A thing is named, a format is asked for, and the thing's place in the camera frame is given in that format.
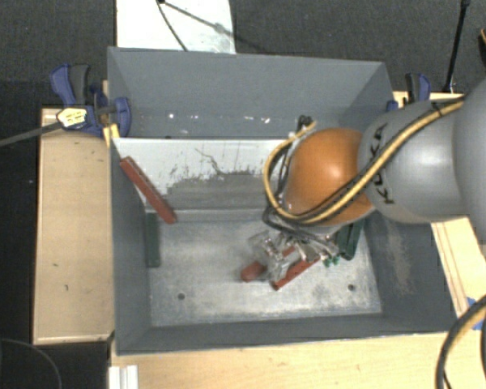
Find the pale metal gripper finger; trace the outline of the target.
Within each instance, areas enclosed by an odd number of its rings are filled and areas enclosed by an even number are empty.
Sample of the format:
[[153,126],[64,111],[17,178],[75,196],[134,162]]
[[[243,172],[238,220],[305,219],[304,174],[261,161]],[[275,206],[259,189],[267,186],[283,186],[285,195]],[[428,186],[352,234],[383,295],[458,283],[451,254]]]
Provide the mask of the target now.
[[268,280],[270,282],[282,280],[293,262],[294,260],[287,252],[279,252],[269,256],[266,264]]
[[278,258],[273,237],[269,233],[257,233],[248,239],[248,244],[257,259]]

